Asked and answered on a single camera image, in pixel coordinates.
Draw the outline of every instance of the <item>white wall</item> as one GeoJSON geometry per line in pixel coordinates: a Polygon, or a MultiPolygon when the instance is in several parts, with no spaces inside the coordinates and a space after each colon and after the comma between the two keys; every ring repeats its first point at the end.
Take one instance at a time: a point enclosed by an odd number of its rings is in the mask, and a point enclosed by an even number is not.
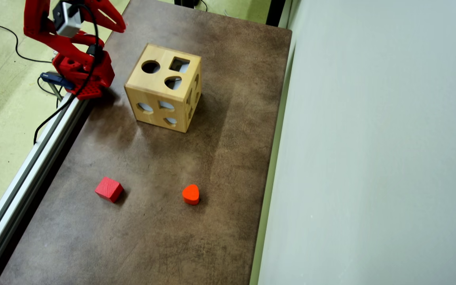
{"type": "Polygon", "coordinates": [[[297,0],[260,284],[456,284],[456,1],[297,0]]]}

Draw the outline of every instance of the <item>green floor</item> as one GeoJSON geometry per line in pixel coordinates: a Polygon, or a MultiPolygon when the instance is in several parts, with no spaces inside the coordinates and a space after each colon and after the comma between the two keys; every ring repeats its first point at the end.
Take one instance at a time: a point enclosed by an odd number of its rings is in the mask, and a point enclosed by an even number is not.
{"type": "MultiPolygon", "coordinates": [[[[270,0],[204,0],[208,11],[264,23],[270,0]]],[[[52,0],[54,7],[58,0],[52,0]]],[[[129,0],[111,0],[123,11],[129,0]]],[[[22,32],[24,0],[0,0],[0,25],[12,29],[19,37],[23,56],[50,60],[53,51],[42,43],[24,36],[22,32]]],[[[200,3],[197,9],[205,10],[200,3]]],[[[91,25],[85,31],[92,32],[91,25]]],[[[106,40],[109,31],[101,28],[100,38],[106,40]]],[[[22,165],[32,147],[36,126],[55,110],[55,97],[36,86],[41,72],[53,70],[52,65],[33,63],[15,53],[15,38],[0,29],[0,197],[22,165]]]]}

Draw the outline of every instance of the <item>orange heart block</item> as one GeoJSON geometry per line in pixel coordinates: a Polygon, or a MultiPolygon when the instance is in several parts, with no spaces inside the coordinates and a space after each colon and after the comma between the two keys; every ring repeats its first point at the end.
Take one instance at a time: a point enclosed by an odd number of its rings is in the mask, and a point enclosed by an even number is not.
{"type": "Polygon", "coordinates": [[[184,202],[190,205],[196,205],[200,201],[200,192],[198,191],[198,186],[195,184],[191,184],[187,186],[182,191],[182,197],[184,198],[184,202]]]}

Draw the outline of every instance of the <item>wooden shape sorter box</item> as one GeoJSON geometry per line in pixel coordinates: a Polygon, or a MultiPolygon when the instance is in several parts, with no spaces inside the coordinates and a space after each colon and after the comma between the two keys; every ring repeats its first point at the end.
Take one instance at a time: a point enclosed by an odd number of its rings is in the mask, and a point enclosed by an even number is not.
{"type": "Polygon", "coordinates": [[[124,89],[138,121],[185,133],[201,96],[201,57],[147,44],[124,89]]]}

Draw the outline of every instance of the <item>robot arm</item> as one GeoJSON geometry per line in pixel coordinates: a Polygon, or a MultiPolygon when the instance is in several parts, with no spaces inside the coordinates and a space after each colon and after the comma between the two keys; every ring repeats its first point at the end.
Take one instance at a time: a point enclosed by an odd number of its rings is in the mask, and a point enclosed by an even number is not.
{"type": "Polygon", "coordinates": [[[92,22],[93,19],[88,11],[76,6],[78,4],[86,6],[92,12],[97,25],[117,32],[125,31],[122,16],[108,0],[60,1],[53,9],[54,21],[48,18],[49,0],[26,0],[24,34],[58,52],[52,64],[58,73],[75,84],[74,89],[67,89],[73,93],[87,78],[96,54],[97,63],[87,84],[88,88],[77,94],[78,99],[88,99],[101,96],[101,88],[110,86],[114,70],[109,54],[103,51],[103,41],[99,40],[99,46],[96,47],[95,37],[80,31],[82,21],[92,22]],[[91,52],[78,50],[74,43],[89,46],[91,52]]]}

